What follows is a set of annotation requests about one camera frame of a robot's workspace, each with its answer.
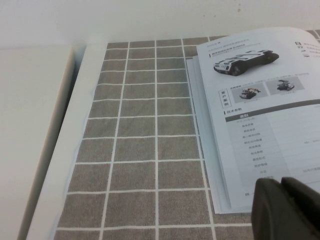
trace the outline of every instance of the black object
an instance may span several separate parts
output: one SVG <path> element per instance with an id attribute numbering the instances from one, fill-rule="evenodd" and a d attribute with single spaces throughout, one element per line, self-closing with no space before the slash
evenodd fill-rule
<path id="1" fill-rule="evenodd" d="M 249 68 L 271 64 L 278 58 L 279 55 L 271 50 L 252 50 L 217 62 L 214 64 L 213 69 L 220 74 L 239 76 Z"/>
<path id="2" fill-rule="evenodd" d="M 295 87 L 295 85 L 288 81 L 288 80 L 279 80 L 279 82 L 282 82 L 280 84 L 278 84 L 277 90 L 287 90 L 290 91 L 291 89 L 293 89 Z"/>
<path id="3" fill-rule="evenodd" d="M 248 92 L 248 93 L 242 93 L 240 95 L 240 98 L 243 99 L 252 99 L 253 97 L 255 97 L 257 94 L 254 91 Z"/>
<path id="4" fill-rule="evenodd" d="M 320 194 L 292 177 L 256 181 L 255 240 L 320 240 Z"/>

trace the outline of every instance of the white wall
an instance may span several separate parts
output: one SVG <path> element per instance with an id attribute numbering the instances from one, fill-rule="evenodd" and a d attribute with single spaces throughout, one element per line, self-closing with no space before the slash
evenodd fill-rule
<path id="1" fill-rule="evenodd" d="M 318 0 L 0 0 L 0 49 L 320 29 Z"/>

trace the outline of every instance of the table surface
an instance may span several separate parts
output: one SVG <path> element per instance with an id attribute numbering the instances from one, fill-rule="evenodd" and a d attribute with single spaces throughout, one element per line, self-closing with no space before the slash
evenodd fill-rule
<path id="1" fill-rule="evenodd" d="M 73 67 L 71 45 L 0 51 L 0 239 L 17 239 L 26 208 L 36 206 Z"/>
<path id="2" fill-rule="evenodd" d="M 250 214 L 214 212 L 187 77 L 196 45 L 217 38 L 107 45 L 52 238 L 253 239 Z"/>

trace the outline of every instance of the small product image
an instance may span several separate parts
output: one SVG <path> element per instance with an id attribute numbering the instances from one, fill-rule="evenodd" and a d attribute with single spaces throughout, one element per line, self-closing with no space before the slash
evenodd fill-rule
<path id="1" fill-rule="evenodd" d="M 263 83 L 240 86 L 231 89 L 234 103 L 267 97 L 268 93 Z"/>
<path id="2" fill-rule="evenodd" d="M 244 88 L 242 89 L 242 93 L 240 95 L 240 98 L 242 99 L 252 99 L 257 95 L 257 93 L 261 93 L 259 89 L 257 88 Z"/>
<path id="3" fill-rule="evenodd" d="M 297 91 L 305 89 L 300 79 L 297 76 L 290 76 L 286 78 L 280 78 L 277 80 L 271 80 L 265 82 L 271 95 L 283 94 L 290 91 Z"/>
<path id="4" fill-rule="evenodd" d="M 295 87 L 294 83 L 288 80 L 279 80 L 279 82 L 281 82 L 280 84 L 278 84 L 278 90 L 286 90 L 286 91 L 290 91 L 291 89 L 293 89 Z"/>
<path id="5" fill-rule="evenodd" d="M 239 76 L 252 67 L 271 64 L 278 58 L 279 55 L 271 50 L 252 50 L 216 62 L 213 69 L 220 74 Z"/>

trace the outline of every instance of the manual page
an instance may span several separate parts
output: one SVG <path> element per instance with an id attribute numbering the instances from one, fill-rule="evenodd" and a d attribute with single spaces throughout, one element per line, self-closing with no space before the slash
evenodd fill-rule
<path id="1" fill-rule="evenodd" d="M 201 75 L 198 56 L 186 61 L 192 100 L 195 108 L 196 120 L 201 136 L 202 150 L 211 196 L 216 214 L 250 213 L 251 207 L 231 208 L 224 175 L 218 156 L 216 141 L 207 104 L 206 91 Z"/>
<path id="2" fill-rule="evenodd" d="M 266 28 L 197 47 L 232 208 L 258 178 L 291 176 L 320 191 L 320 45 L 306 31 Z"/>

